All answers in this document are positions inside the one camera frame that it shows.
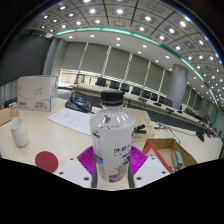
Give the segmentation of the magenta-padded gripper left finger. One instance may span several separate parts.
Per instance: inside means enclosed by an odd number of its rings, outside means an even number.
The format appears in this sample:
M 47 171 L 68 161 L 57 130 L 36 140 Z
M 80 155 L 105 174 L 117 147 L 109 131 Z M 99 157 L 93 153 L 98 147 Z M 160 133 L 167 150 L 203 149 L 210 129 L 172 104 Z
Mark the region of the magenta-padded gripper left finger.
M 68 159 L 56 175 L 84 188 L 96 188 L 98 174 L 93 147 L 90 146 L 77 157 Z

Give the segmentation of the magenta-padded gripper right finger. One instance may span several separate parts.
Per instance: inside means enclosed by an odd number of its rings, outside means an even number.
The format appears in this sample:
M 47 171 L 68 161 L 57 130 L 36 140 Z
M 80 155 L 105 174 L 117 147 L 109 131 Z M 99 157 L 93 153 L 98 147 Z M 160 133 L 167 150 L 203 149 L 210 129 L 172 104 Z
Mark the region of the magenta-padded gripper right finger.
M 136 147 L 131 148 L 128 169 L 130 188 L 140 188 L 170 174 L 170 168 L 158 151 L 150 146 L 144 153 Z

